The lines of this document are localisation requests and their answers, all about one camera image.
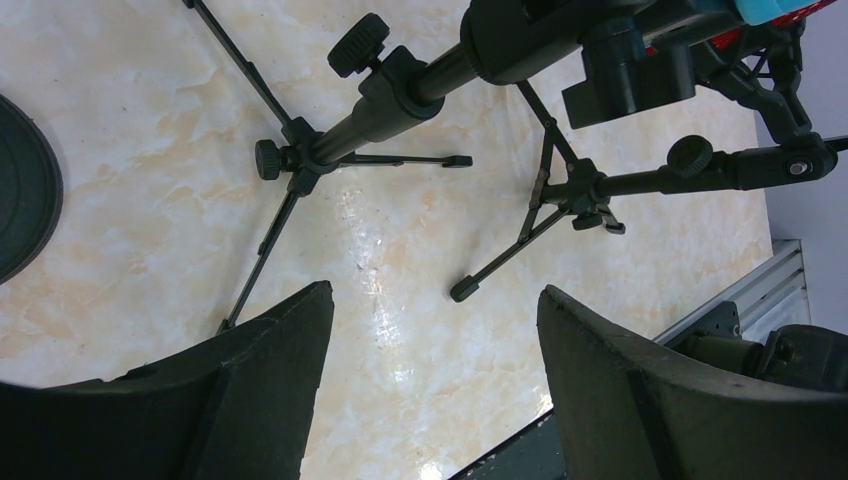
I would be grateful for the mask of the blue toy microphone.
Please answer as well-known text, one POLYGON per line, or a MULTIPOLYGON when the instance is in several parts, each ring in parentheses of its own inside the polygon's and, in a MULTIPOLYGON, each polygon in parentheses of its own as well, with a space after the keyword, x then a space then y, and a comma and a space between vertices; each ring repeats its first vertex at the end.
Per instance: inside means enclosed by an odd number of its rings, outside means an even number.
POLYGON ((730 26, 791 24, 817 10, 818 4, 814 0, 693 1, 699 14, 730 26))

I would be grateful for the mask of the black tripod shock-mount stand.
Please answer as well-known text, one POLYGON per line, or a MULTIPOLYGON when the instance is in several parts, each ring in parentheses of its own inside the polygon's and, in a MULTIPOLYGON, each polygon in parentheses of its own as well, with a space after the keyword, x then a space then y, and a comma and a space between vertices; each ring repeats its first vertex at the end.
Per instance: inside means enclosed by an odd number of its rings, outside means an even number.
POLYGON ((688 135, 669 149, 656 170, 606 176, 588 158, 579 158, 532 86, 518 88, 544 128, 540 168, 517 241, 474 275, 458 281, 449 296, 462 302, 480 283, 560 219, 571 216, 575 230, 602 226, 622 235, 609 201, 646 193, 684 194, 756 190, 819 180, 832 172, 846 150, 844 136, 822 138, 797 97, 801 80, 801 37, 805 19, 787 28, 746 27, 733 45, 720 49, 705 41, 695 47, 698 81, 758 112, 775 144, 727 153, 705 138, 688 135))

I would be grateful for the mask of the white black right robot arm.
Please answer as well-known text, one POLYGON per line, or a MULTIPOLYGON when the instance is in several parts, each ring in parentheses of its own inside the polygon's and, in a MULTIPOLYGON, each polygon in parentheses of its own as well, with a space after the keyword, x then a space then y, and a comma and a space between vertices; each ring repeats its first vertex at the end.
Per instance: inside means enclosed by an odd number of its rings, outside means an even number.
POLYGON ((677 351, 701 363, 770 383, 847 391, 847 336, 812 325, 785 325, 763 343, 693 335, 677 351))

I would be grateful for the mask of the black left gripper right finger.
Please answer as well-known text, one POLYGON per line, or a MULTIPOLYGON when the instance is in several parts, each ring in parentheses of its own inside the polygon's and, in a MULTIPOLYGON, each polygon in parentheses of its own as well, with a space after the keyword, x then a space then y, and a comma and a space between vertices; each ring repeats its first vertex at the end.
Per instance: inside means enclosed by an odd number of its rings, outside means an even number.
POLYGON ((725 371, 663 346, 555 286, 537 329, 572 479, 843 479, 847 391, 816 391, 725 371))

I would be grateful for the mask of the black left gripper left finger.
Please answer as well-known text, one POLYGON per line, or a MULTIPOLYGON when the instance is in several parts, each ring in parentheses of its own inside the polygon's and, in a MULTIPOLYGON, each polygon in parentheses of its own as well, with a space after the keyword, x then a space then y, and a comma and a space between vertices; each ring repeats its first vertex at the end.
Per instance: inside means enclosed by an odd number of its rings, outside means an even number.
POLYGON ((1 387, 5 479, 297 479, 334 316, 328 281, 99 379, 1 387))

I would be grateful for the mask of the red glitter microphone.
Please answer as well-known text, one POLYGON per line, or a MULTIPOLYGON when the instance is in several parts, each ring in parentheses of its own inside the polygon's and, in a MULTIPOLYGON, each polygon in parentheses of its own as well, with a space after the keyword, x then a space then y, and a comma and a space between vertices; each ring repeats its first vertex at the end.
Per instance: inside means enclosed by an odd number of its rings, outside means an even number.
MULTIPOLYGON (((829 1, 819 1, 818 9, 808 16, 830 4, 829 1)), ((763 25, 787 28, 801 20, 791 24, 766 23, 763 25)), ((744 28, 761 26, 730 26, 711 21, 704 14, 696 11, 693 1, 684 0, 657 1, 636 16, 636 23, 644 35, 646 46, 653 53, 676 45, 692 46, 703 41, 709 41, 714 46, 725 49, 739 40, 744 28)))

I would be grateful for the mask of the black tripod clip mic stand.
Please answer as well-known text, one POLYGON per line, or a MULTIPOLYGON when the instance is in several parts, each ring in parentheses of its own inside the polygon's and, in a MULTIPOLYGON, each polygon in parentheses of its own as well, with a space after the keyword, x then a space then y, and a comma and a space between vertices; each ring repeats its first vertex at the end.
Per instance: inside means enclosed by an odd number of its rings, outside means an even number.
POLYGON ((387 51, 388 25, 374 13, 359 20, 331 49, 340 77, 363 75, 352 112, 326 132, 289 115, 256 66, 231 40, 209 7, 196 11, 281 124, 286 145, 255 145, 259 176, 291 178, 284 200, 261 242, 256 264, 221 330, 232 329, 298 200, 341 167, 401 166, 404 156, 365 155, 380 143, 433 119, 446 96, 482 79, 498 86, 526 81, 570 53, 583 53, 586 79, 564 91, 573 127, 595 125, 692 97, 695 79, 686 47, 649 54, 636 16, 649 1, 474 1, 457 45, 432 62, 407 48, 387 51))

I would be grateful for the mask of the black round-base mic stand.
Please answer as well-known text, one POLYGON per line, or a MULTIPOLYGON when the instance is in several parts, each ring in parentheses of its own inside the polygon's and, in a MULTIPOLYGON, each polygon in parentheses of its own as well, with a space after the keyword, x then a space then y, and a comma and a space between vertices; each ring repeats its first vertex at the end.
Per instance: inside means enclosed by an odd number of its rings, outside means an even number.
POLYGON ((34 121, 1 98, 1 281, 23 271, 50 241, 64 185, 54 150, 34 121))

